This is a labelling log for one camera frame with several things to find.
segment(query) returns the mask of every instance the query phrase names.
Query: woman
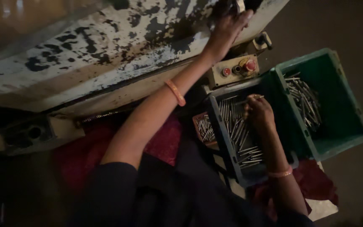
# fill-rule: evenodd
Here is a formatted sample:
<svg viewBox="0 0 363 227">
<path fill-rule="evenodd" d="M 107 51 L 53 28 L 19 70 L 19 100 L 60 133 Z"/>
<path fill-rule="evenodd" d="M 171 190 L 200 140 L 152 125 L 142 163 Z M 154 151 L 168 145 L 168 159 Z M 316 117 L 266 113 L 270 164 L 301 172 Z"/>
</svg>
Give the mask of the woman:
<svg viewBox="0 0 363 227">
<path fill-rule="evenodd" d="M 277 223 L 226 189 L 192 141 L 182 139 L 174 168 L 153 157 L 140 166 L 145 145 L 182 103 L 177 95 L 224 58 L 252 16 L 222 18 L 199 57 L 172 79 L 176 89 L 164 85 L 131 113 L 93 170 L 71 226 L 313 226 L 264 98 L 249 97 L 249 117 L 261 137 Z"/>
</svg>

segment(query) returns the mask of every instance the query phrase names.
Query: red emergency stop button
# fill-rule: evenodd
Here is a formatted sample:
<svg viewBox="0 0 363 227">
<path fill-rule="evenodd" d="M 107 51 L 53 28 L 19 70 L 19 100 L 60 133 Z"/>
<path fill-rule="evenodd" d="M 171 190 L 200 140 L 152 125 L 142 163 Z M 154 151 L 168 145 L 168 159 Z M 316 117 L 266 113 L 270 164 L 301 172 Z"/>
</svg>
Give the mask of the red emergency stop button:
<svg viewBox="0 0 363 227">
<path fill-rule="evenodd" d="M 252 72 L 252 71 L 256 70 L 257 64 L 253 59 L 248 59 L 247 62 L 246 62 L 245 68 L 249 72 Z"/>
<path fill-rule="evenodd" d="M 229 76 L 231 74 L 231 69 L 229 69 L 229 68 L 224 68 L 223 70 L 222 70 L 222 75 L 224 75 L 224 76 Z"/>
</svg>

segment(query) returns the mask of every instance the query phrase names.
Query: woman's right arm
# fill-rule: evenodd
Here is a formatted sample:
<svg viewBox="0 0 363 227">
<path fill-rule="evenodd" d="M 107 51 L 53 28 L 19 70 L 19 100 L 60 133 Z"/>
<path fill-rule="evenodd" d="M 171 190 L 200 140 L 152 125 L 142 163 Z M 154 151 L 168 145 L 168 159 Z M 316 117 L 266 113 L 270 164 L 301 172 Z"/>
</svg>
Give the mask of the woman's right arm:
<svg viewBox="0 0 363 227">
<path fill-rule="evenodd" d="M 259 136 L 265 156 L 267 171 L 271 173 L 285 172 L 289 168 L 274 121 L 274 113 L 270 104 L 264 99 L 248 97 L 252 109 L 249 118 L 252 120 Z M 302 192 L 292 174 L 280 177 L 270 177 L 273 200 L 277 213 L 293 210 L 308 215 Z"/>
</svg>

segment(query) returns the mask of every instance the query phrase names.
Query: bangle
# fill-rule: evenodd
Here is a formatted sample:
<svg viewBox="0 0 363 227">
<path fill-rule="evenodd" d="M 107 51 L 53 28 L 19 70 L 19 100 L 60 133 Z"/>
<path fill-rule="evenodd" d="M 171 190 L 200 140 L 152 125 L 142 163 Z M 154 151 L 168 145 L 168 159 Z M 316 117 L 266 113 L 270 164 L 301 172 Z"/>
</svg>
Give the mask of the bangle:
<svg viewBox="0 0 363 227">
<path fill-rule="evenodd" d="M 289 166 L 288 170 L 284 171 L 284 172 L 279 172 L 279 173 L 268 172 L 269 177 L 275 177 L 275 178 L 286 177 L 286 176 L 288 176 L 290 174 L 292 174 L 292 167 L 291 166 Z"/>
<path fill-rule="evenodd" d="M 178 100 L 178 104 L 179 106 L 184 106 L 185 105 L 185 99 L 184 97 L 180 94 L 178 88 L 176 87 L 176 85 L 172 82 L 172 80 L 167 80 L 165 82 L 170 90 L 173 92 L 173 94 L 176 96 L 176 99 Z"/>
</svg>

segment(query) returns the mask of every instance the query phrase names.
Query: dark clothing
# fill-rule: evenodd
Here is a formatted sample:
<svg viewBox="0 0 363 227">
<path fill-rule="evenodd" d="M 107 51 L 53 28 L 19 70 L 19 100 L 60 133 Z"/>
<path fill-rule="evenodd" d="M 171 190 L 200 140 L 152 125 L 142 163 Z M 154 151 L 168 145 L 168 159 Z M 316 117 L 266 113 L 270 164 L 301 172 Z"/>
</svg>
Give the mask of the dark clothing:
<svg viewBox="0 0 363 227">
<path fill-rule="evenodd" d="M 138 171 L 121 162 L 96 167 L 70 226 L 313 226 L 294 211 L 278 218 L 230 192 L 194 142 L 182 140 L 175 167 L 148 154 Z"/>
</svg>

